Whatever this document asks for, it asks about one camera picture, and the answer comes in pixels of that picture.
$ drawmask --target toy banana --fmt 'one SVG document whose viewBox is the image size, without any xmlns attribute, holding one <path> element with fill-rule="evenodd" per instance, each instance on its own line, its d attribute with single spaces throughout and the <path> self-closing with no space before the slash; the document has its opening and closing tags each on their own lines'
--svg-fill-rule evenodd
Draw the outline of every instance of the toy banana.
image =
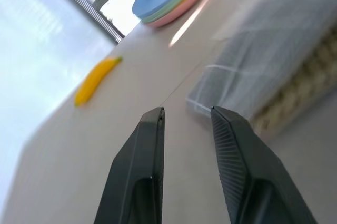
<svg viewBox="0 0 337 224">
<path fill-rule="evenodd" d="M 120 61 L 121 57 L 107 58 L 99 62 L 89 75 L 83 81 L 80 89 L 75 96 L 75 105 L 81 106 L 89 101 L 94 94 L 102 79 L 112 70 Z"/>
</svg>

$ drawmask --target green plate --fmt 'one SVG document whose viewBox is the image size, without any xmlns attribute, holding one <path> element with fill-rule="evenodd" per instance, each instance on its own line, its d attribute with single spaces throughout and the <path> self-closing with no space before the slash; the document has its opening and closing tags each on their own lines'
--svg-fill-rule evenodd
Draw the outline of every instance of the green plate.
<svg viewBox="0 0 337 224">
<path fill-rule="evenodd" d="M 153 22 L 156 21 L 157 19 L 165 16 L 167 13 L 169 13 L 171 10 L 173 10 L 174 8 L 176 8 L 178 6 L 178 4 L 181 2 L 182 0 L 170 0 L 168 2 L 168 4 L 166 4 L 163 8 L 161 8 L 159 11 L 151 14 L 148 17 L 145 17 L 142 19 L 143 23 L 149 23 L 149 22 Z"/>
</svg>

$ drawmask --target yellow banana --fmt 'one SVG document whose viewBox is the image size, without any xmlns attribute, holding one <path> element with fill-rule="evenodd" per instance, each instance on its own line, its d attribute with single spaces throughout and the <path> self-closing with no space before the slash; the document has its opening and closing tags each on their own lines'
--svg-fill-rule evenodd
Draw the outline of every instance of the yellow banana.
<svg viewBox="0 0 337 224">
<path fill-rule="evenodd" d="M 107 58 L 99 62 L 83 81 L 80 89 L 75 96 L 75 105 L 80 106 L 89 101 L 94 94 L 102 79 L 112 70 L 120 61 L 121 57 Z"/>
</svg>

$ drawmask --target pink plate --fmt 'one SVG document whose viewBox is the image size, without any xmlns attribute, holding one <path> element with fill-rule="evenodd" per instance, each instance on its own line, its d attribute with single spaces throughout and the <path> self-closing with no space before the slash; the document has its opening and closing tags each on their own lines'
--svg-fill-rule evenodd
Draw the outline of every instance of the pink plate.
<svg viewBox="0 0 337 224">
<path fill-rule="evenodd" d="M 183 0 L 175 9 L 165 16 L 153 22 L 146 23 L 147 26 L 158 28 L 166 25 L 187 12 L 198 0 Z"/>
</svg>

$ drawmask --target banana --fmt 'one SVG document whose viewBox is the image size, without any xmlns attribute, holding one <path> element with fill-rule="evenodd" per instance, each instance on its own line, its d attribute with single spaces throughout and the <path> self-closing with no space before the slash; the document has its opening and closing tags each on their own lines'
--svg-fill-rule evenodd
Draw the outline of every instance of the banana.
<svg viewBox="0 0 337 224">
<path fill-rule="evenodd" d="M 122 58 L 117 57 L 107 58 L 99 62 L 96 67 L 91 70 L 78 90 L 75 96 L 75 106 L 81 106 L 88 102 L 102 79 L 121 61 Z"/>
</svg>

